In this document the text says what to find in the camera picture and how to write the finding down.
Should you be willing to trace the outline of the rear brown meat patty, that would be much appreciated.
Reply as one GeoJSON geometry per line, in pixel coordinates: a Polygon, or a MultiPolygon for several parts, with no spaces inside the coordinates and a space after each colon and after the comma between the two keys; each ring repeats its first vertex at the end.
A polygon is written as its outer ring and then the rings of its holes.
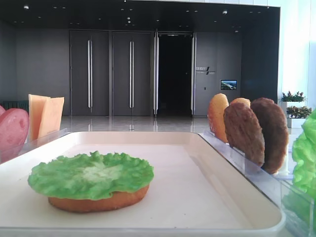
{"type": "Polygon", "coordinates": [[[282,108],[272,99],[258,98],[251,102],[265,140],[265,161],[262,169],[275,174],[284,163],[287,154],[288,128],[282,108]]]}

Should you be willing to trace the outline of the rear pink tomato slice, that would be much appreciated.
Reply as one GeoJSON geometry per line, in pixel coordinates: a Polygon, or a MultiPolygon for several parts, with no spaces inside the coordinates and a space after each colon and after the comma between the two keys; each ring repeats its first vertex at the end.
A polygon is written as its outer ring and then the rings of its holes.
{"type": "Polygon", "coordinates": [[[5,113],[5,108],[3,106],[0,106],[0,116],[5,113]]]}

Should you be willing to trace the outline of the left orange cheese slice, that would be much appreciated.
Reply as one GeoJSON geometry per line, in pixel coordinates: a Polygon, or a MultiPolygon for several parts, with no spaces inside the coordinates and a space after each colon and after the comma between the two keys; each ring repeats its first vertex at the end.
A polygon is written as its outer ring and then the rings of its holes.
{"type": "Polygon", "coordinates": [[[38,138],[42,111],[46,101],[50,99],[50,97],[29,94],[28,99],[30,140],[33,141],[38,138]]]}

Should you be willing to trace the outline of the clear acrylic rack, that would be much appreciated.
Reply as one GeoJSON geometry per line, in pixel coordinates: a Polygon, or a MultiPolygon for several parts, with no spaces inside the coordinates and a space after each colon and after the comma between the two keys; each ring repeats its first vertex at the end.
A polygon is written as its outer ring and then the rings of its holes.
{"type": "Polygon", "coordinates": [[[54,131],[49,133],[48,135],[45,135],[41,138],[38,138],[36,140],[30,141],[28,143],[17,145],[17,146],[11,146],[3,151],[0,152],[0,163],[3,164],[9,160],[12,160],[22,154],[25,154],[29,151],[32,151],[40,146],[43,146],[51,141],[54,141],[56,139],[61,138],[62,136],[65,136],[68,134],[67,128],[64,128],[59,131],[54,131]]]}
{"type": "Polygon", "coordinates": [[[314,199],[294,187],[287,178],[270,175],[245,158],[238,149],[231,148],[206,130],[201,136],[222,154],[259,191],[263,192],[286,215],[285,227],[278,237],[314,237],[314,199]]]}

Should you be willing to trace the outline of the wall sign lettering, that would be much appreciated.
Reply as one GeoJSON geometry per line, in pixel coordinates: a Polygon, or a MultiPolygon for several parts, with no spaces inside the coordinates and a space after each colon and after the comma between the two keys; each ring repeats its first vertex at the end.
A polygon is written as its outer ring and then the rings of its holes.
{"type": "Polygon", "coordinates": [[[204,74],[204,75],[214,75],[216,72],[211,71],[210,67],[196,67],[196,73],[204,74]]]}

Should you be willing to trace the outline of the upright bread slice rear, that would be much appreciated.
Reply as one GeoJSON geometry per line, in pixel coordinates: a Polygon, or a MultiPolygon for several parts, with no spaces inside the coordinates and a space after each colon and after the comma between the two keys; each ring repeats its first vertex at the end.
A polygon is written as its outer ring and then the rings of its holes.
{"type": "Polygon", "coordinates": [[[250,107],[250,104],[251,104],[251,102],[250,102],[249,99],[242,98],[242,97],[234,99],[234,100],[230,103],[230,105],[231,105],[231,104],[234,104],[234,103],[243,103],[243,104],[246,105],[247,107],[250,107]]]}

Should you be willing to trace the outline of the round bread slice on tray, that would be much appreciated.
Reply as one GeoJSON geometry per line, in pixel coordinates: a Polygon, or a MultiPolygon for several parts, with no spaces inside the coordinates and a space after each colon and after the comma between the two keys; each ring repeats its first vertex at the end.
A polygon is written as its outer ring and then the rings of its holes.
{"type": "Polygon", "coordinates": [[[110,198],[100,200],[49,197],[48,202],[58,209],[75,213],[112,211],[140,202],[145,197],[149,186],[134,193],[114,192],[110,198]]]}

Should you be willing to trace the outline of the upright bread slice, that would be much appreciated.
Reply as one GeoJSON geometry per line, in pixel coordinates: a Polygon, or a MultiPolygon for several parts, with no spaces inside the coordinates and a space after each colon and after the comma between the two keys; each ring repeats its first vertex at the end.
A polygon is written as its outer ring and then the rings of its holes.
{"type": "Polygon", "coordinates": [[[210,130],[222,142],[227,143],[224,123],[224,111],[229,106],[225,94],[219,93],[212,97],[208,107],[208,121],[210,130]]]}
{"type": "Polygon", "coordinates": [[[250,104],[251,104],[251,102],[250,102],[249,99],[242,98],[242,97],[234,99],[234,100],[230,103],[230,105],[231,105],[231,104],[234,104],[234,103],[243,103],[243,104],[246,105],[247,107],[250,107],[250,104]]]}

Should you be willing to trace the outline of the right orange cheese slice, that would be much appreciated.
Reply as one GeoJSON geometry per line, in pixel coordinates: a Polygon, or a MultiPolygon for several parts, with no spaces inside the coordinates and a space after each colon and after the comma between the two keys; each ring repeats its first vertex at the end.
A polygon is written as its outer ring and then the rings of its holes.
{"type": "Polygon", "coordinates": [[[64,106],[64,97],[49,98],[44,104],[38,138],[59,131],[64,106]]]}

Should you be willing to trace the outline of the middle dark double door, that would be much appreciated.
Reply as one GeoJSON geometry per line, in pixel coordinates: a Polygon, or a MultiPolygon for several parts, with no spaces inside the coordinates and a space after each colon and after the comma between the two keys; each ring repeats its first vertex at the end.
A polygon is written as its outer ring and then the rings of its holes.
{"type": "Polygon", "coordinates": [[[114,116],[151,115],[151,33],[113,33],[114,116]]]}

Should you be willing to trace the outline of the green lettuce leaf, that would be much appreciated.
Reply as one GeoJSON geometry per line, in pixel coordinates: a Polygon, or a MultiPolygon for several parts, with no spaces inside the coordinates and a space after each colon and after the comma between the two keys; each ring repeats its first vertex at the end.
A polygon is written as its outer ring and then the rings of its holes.
{"type": "Polygon", "coordinates": [[[59,156],[32,168],[29,186],[51,198],[100,200],[115,192],[134,193],[149,185],[154,168],[145,159],[126,153],[59,156]]]}
{"type": "MultiPolygon", "coordinates": [[[[302,125],[302,134],[294,141],[292,158],[297,162],[293,170],[293,185],[316,198],[316,113],[312,112],[302,125]]],[[[310,201],[299,193],[290,192],[283,198],[286,208],[295,212],[305,222],[310,220],[310,201]]]]}

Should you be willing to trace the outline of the small wall screen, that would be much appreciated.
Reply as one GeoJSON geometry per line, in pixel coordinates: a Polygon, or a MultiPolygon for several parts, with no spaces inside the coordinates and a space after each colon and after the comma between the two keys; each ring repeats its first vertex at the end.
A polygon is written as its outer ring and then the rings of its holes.
{"type": "Polygon", "coordinates": [[[237,90],[237,80],[221,80],[221,90],[237,90]]]}

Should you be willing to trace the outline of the front brown meat patty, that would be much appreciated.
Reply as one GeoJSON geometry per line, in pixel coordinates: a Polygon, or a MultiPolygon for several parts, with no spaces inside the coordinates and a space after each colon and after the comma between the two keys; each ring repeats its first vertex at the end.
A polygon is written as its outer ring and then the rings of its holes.
{"type": "Polygon", "coordinates": [[[229,145],[262,167],[265,162],[265,141],[253,110],[244,103],[232,103],[224,110],[224,124],[229,145]]]}

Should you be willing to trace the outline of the open dark doorway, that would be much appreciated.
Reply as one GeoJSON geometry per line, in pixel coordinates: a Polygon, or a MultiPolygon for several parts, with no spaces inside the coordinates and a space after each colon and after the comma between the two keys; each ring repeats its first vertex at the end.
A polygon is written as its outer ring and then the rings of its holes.
{"type": "Polygon", "coordinates": [[[193,34],[158,34],[157,117],[190,117],[193,34]]]}

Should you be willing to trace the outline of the front pink tomato slice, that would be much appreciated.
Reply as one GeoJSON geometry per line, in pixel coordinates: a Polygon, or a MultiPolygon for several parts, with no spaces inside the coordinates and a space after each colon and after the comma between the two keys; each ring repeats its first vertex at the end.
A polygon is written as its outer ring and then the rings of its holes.
{"type": "Polygon", "coordinates": [[[18,156],[29,132],[29,114],[18,108],[6,110],[0,116],[0,162],[18,156]]]}

